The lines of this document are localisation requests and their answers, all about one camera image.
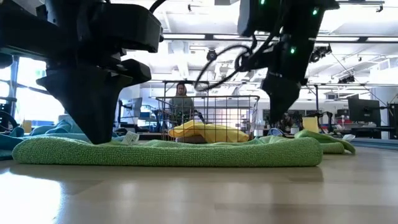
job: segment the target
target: wire basket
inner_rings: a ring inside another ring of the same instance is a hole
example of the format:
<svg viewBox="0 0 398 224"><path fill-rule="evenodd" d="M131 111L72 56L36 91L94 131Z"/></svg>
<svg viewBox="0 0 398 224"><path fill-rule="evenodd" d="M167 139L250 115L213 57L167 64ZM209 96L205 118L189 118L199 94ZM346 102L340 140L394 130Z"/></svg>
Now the wire basket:
<svg viewBox="0 0 398 224"><path fill-rule="evenodd" d="M252 139L259 99L251 95L157 97L162 140L206 143Z"/></svg>

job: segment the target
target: green microfiber cloth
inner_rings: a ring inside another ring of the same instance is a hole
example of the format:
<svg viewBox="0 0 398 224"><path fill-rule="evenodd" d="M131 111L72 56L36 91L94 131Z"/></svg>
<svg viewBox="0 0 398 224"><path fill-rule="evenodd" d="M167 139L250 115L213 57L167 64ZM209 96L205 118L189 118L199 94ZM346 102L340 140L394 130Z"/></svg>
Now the green microfiber cloth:
<svg viewBox="0 0 398 224"><path fill-rule="evenodd" d="M294 138L315 138L321 143L321 148L325 154L344 154L345 150L355 154L355 148L348 141L333 138L326 134L314 133L312 131L303 130L294 135Z"/></svg>
<svg viewBox="0 0 398 224"><path fill-rule="evenodd" d="M323 151L314 138L268 136L243 143L186 144L153 140L145 144L101 145L55 137L18 144L12 156L23 164L184 167L316 166Z"/></svg>

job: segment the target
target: small white object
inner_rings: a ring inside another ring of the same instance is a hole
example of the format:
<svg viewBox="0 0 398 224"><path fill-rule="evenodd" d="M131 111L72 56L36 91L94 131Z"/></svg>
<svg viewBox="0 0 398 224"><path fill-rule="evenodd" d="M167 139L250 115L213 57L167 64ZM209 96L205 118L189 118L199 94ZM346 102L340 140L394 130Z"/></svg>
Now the small white object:
<svg viewBox="0 0 398 224"><path fill-rule="evenodd" d="M355 135L353 135L353 134L346 134L346 135L344 135L343 140L350 142L350 141L352 141L354 138L355 138Z"/></svg>
<svg viewBox="0 0 398 224"><path fill-rule="evenodd" d="M127 145L132 145L138 142L138 139L139 139L139 134L128 131L122 143Z"/></svg>
<svg viewBox="0 0 398 224"><path fill-rule="evenodd" d="M292 129L290 129L290 133L291 134L296 134L299 131L300 131L300 128L292 128Z"/></svg>

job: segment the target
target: ceiling light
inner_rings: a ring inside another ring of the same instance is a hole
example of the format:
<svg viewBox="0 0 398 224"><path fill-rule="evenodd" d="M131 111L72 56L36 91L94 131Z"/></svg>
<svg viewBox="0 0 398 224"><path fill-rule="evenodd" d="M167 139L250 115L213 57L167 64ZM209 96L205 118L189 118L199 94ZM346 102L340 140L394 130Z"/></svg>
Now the ceiling light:
<svg viewBox="0 0 398 224"><path fill-rule="evenodd" d="M204 39L204 34L163 34L164 39Z"/></svg>
<svg viewBox="0 0 398 224"><path fill-rule="evenodd" d="M162 80L149 80L146 83L163 83L163 81Z"/></svg>
<svg viewBox="0 0 398 224"><path fill-rule="evenodd" d="M238 36L238 35L214 35L213 38L214 38L214 39L221 39L221 40L225 40L225 39L252 40L252 38L249 38L249 37L240 37L240 36Z"/></svg>
<svg viewBox="0 0 398 224"><path fill-rule="evenodd" d="M338 84L347 84L355 82L355 77L353 75L348 75L347 77L340 78Z"/></svg>
<svg viewBox="0 0 398 224"><path fill-rule="evenodd" d="M369 37L367 42L398 42L398 37Z"/></svg>
<svg viewBox="0 0 398 224"><path fill-rule="evenodd" d="M315 47L327 47L329 46L328 43L315 43Z"/></svg>
<svg viewBox="0 0 398 224"><path fill-rule="evenodd" d="M315 47L315 50L311 54L310 62L316 63L330 53L332 53L330 45L327 47Z"/></svg>
<svg viewBox="0 0 398 224"><path fill-rule="evenodd" d="M317 41L322 41L322 42L357 42L359 40L359 37L317 37Z"/></svg>

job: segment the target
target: cable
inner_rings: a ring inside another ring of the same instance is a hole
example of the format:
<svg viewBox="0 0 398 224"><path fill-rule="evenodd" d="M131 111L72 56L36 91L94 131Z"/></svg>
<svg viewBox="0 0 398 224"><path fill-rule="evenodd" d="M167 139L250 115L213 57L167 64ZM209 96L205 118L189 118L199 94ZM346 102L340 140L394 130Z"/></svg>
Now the cable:
<svg viewBox="0 0 398 224"><path fill-rule="evenodd" d="M149 12L151 12L152 14L155 12L155 10L164 2L166 2L166 0L156 0L156 2L153 3L153 5L149 8Z"/></svg>
<svg viewBox="0 0 398 224"><path fill-rule="evenodd" d="M393 97L393 99L390 101L390 104L394 101L394 99L397 98L397 96L398 96L398 94L396 94L396 95Z"/></svg>
<svg viewBox="0 0 398 224"><path fill-rule="evenodd" d="M211 65L211 63L213 63L215 60L210 60L200 71L200 74L194 84L195 90L196 91L208 91L210 89L216 88L220 85L222 85L223 83L227 82L228 80L230 80L235 74L237 74L238 72L242 71L243 68L245 67L246 64L248 64L248 61L243 61L241 62L241 65L239 64L240 61L242 61L242 59L244 57L249 57L249 60L255 61L258 56L260 56L263 51L265 51L266 49L268 49L269 47L269 43L271 42L271 40L277 35L277 33L280 30L280 27L284 21L284 17L285 14L287 13L288 10L284 11L282 9L285 9L285 7L283 7L283 3L284 0L280 0L279 1L279 10L278 10L278 16L277 16L277 22L274 26L274 30L272 30L272 32L269 34L268 38L265 40L265 42L259 47L259 49L253 53L253 50L257 47L257 39L256 37L253 35L253 42L252 42L252 46L249 48L248 46L245 45L232 45L227 47L226 49L222 50L220 53L217 54L217 57L220 56L221 54L235 49L235 48L245 48L246 52L243 52L241 54L238 55L238 57L235 59L235 71L233 73L231 73L230 75L228 75L227 77L225 77L224 79L222 79L221 81L219 81L218 83L215 83L213 85L207 86L206 88L198 88L198 82L200 81L200 78L203 76L203 74L207 71L208 67Z"/></svg>
<svg viewBox="0 0 398 224"><path fill-rule="evenodd" d="M8 123L11 123L12 128L18 127L17 121L11 116L11 114L5 112L5 111L0 111L0 117L6 117L8 119ZM3 125L0 125L2 128L4 128L7 131L11 131L10 129L4 127Z"/></svg>
<svg viewBox="0 0 398 224"><path fill-rule="evenodd" d="M4 126L1 125L1 124L0 124L0 128L3 128L3 129L6 130L6 131L11 131L11 129L8 129L8 128L4 127Z"/></svg>
<svg viewBox="0 0 398 224"><path fill-rule="evenodd" d="M229 46L229 47L225 48L225 49L222 50L220 53L217 53L217 57L219 57L220 55L222 55L223 53L225 53L225 52L227 52L227 51L230 51L230 50L232 50L232 49L238 49L238 48L244 48L244 49L247 50L247 52L250 52L250 51L251 51L251 49L250 49L248 46L246 46L246 45L240 45L240 44L238 44L238 45L232 45L232 46ZM221 84L223 84L224 82L227 82L230 78L232 78L235 74L238 73L238 70L235 69L235 71L234 71L232 74L228 75L226 78L224 78L223 80L219 81L218 83L215 83L215 84L213 84L213 85L209 85L209 86L207 86L206 88L201 88L201 89L199 89L199 88L198 88L198 84L199 84L200 78L203 76L203 74L205 73L205 71L207 71L208 67L209 67L209 66L211 65L211 63L213 63L214 61L215 61L215 59L214 59L214 60L208 61L208 62L206 63L206 65L203 67L203 69L200 71L200 73L199 73L199 75L198 75L198 78L197 78L197 80L196 80L196 82L195 82L195 84L194 84L194 86L193 86L193 87L195 88L196 91L207 91L207 90L210 90L210 89L212 89L212 88L216 88L216 87L220 86Z"/></svg>

